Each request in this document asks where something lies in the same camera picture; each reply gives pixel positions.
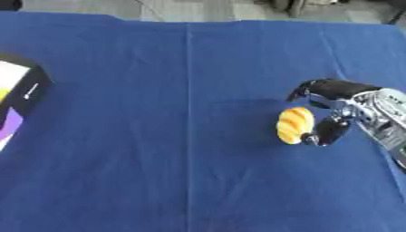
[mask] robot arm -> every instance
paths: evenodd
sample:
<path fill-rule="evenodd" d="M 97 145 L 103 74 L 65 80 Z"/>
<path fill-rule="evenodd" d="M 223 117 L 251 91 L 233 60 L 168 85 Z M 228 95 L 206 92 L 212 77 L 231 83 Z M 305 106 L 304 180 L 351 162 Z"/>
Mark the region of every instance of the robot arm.
<path fill-rule="evenodd" d="M 307 98 L 311 105 L 331 112 L 312 133 L 302 136 L 304 143 L 330 145 L 355 122 L 406 168 L 406 94 L 403 92 L 322 79 L 300 84 L 287 100 L 291 102 L 298 98 Z"/>

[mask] colorful box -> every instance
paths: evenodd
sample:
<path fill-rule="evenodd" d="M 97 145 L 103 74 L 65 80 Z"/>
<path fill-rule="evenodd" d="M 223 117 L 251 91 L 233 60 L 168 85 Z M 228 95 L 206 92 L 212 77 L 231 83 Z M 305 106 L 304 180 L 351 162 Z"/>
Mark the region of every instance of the colorful box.
<path fill-rule="evenodd" d="M 38 64 L 0 53 L 0 150 L 52 84 Z"/>

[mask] floor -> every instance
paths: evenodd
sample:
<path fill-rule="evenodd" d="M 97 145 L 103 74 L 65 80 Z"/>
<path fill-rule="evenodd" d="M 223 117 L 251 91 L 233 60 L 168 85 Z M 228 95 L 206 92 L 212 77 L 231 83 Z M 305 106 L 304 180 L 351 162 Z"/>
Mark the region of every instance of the floor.
<path fill-rule="evenodd" d="M 26 0 L 25 11 L 108 14 L 124 19 L 164 22 L 214 22 L 244 19 L 291 20 L 257 0 Z M 379 24 L 394 9 L 383 3 L 352 0 L 345 5 L 309 5 L 297 19 Z M 406 29 L 406 17 L 399 22 Z"/>

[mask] toy ball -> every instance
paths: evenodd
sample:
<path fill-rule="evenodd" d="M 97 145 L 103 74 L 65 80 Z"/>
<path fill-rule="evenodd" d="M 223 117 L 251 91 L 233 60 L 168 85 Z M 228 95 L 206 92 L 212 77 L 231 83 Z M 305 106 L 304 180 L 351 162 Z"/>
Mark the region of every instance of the toy ball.
<path fill-rule="evenodd" d="M 7 89 L 0 89 L 0 102 L 2 102 L 5 99 L 5 96 L 9 93 L 10 91 Z"/>
<path fill-rule="evenodd" d="M 314 115 L 305 107 L 295 107 L 281 112 L 276 124 L 278 137 L 287 144 L 300 143 L 304 133 L 312 132 Z"/>

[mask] black cable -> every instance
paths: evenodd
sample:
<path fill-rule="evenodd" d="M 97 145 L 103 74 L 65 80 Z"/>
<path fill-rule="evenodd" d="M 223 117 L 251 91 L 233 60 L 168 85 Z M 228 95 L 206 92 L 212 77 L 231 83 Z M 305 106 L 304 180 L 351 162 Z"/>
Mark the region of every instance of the black cable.
<path fill-rule="evenodd" d="M 146 3 L 142 2 L 141 0 L 134 0 L 136 3 L 139 3 L 142 7 L 146 8 L 147 10 L 149 10 L 156 19 L 158 19 L 158 21 L 160 22 L 165 22 L 165 20 L 163 19 L 163 17 L 161 17 L 159 14 L 157 14 L 154 9 L 152 9 L 152 7 L 150 7 L 149 5 L 147 5 Z"/>

